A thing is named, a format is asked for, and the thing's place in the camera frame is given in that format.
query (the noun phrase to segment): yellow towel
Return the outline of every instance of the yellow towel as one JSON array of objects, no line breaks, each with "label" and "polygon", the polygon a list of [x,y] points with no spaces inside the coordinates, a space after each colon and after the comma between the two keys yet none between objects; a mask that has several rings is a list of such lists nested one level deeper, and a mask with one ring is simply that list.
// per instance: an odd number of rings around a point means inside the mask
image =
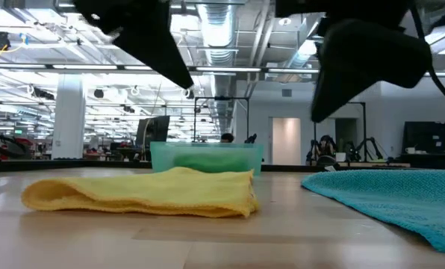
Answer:
[{"label": "yellow towel", "polygon": [[46,179],[22,193],[25,206],[41,210],[248,217],[258,209],[252,171],[203,173],[177,167],[162,173],[102,178]]}]

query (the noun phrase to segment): doorway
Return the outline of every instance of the doorway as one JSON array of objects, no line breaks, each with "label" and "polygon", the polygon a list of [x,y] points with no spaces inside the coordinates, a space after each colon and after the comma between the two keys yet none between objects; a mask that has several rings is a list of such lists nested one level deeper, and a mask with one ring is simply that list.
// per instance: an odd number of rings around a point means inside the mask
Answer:
[{"label": "doorway", "polygon": [[272,118],[272,163],[301,165],[301,125],[298,118]]},{"label": "doorway", "polygon": [[335,119],[335,143],[339,151],[345,152],[347,142],[357,146],[357,141],[357,119]]}]

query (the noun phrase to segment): white pillar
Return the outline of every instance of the white pillar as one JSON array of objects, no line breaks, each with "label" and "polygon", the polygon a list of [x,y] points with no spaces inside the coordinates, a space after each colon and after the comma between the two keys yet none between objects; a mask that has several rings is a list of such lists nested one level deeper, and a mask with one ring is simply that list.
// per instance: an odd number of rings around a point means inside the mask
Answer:
[{"label": "white pillar", "polygon": [[86,98],[81,75],[59,76],[52,159],[82,158]]}]

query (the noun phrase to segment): translucent bin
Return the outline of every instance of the translucent bin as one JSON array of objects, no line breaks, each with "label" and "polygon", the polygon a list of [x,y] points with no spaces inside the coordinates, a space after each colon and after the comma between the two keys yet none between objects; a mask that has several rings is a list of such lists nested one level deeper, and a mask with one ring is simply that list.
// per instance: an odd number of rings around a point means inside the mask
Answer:
[{"label": "translucent bin", "polygon": [[261,173],[263,147],[236,143],[151,142],[153,170],[163,172],[173,167],[188,167],[205,173]]}]

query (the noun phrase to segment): teal towel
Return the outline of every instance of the teal towel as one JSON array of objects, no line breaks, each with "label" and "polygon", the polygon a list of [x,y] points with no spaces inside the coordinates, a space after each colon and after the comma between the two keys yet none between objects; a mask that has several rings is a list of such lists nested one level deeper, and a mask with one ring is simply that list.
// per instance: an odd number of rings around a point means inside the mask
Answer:
[{"label": "teal towel", "polygon": [[386,223],[417,232],[445,252],[445,170],[317,173],[302,186]]}]

